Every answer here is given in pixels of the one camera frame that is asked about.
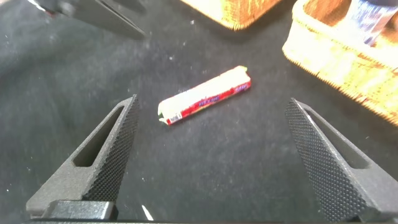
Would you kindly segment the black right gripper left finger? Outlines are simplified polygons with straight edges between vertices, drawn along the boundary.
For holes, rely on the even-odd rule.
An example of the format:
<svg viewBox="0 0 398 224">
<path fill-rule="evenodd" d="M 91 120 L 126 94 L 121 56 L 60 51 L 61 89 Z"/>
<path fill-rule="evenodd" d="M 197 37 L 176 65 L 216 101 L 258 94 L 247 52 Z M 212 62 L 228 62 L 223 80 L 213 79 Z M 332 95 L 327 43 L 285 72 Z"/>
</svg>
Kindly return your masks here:
<svg viewBox="0 0 398 224">
<path fill-rule="evenodd" d="M 56 200 L 115 202 L 139 117 L 136 95 L 119 102 L 27 201 L 32 218 Z"/>
</svg>

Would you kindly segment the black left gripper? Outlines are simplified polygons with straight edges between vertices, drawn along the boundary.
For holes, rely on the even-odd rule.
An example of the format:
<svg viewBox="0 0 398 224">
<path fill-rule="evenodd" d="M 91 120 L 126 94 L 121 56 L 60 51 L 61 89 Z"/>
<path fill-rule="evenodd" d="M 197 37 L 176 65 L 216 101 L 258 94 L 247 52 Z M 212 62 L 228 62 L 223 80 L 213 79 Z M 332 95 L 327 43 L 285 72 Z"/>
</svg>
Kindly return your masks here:
<svg viewBox="0 0 398 224">
<path fill-rule="evenodd" d="M 143 39 L 145 32 L 124 16 L 121 11 L 128 9 L 146 13 L 140 0 L 27 0 L 37 9 L 50 15 L 64 14 L 95 27 L 105 29 L 132 39 Z"/>
</svg>

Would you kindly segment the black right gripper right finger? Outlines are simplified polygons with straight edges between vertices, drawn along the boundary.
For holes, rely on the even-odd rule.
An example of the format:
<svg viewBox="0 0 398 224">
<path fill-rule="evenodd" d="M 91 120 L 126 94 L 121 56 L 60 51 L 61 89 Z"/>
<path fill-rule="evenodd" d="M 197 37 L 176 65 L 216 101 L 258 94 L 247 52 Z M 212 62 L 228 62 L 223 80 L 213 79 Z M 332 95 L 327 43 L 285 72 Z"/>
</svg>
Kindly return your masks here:
<svg viewBox="0 0 398 224">
<path fill-rule="evenodd" d="M 291 98 L 289 131 L 329 222 L 397 222 L 397 181 L 308 105 Z"/>
</svg>

